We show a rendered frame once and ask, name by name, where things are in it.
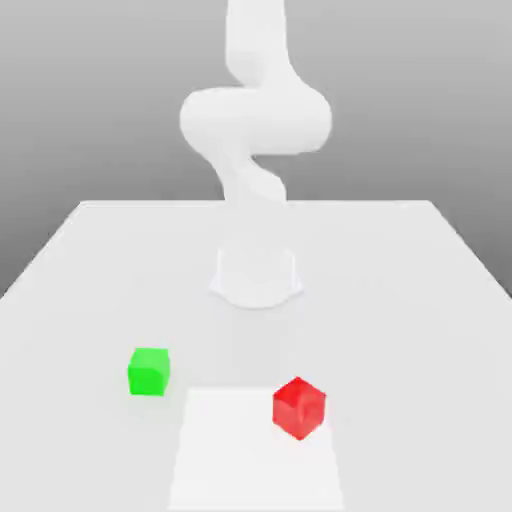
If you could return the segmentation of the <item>small red cube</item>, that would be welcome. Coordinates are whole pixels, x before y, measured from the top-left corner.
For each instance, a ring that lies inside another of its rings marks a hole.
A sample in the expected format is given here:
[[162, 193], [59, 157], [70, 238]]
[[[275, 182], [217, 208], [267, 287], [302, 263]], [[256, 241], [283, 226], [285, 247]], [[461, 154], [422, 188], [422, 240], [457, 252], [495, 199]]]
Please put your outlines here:
[[297, 440], [305, 439], [325, 418], [327, 395], [295, 377], [272, 396], [272, 421]]

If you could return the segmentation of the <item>small green cube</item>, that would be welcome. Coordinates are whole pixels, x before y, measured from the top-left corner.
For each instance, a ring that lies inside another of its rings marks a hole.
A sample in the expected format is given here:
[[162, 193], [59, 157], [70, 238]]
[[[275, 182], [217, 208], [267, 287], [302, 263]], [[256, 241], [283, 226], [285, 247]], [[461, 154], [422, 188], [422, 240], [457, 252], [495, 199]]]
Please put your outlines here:
[[164, 396], [170, 379], [170, 358], [167, 349], [137, 347], [127, 368], [132, 395]]

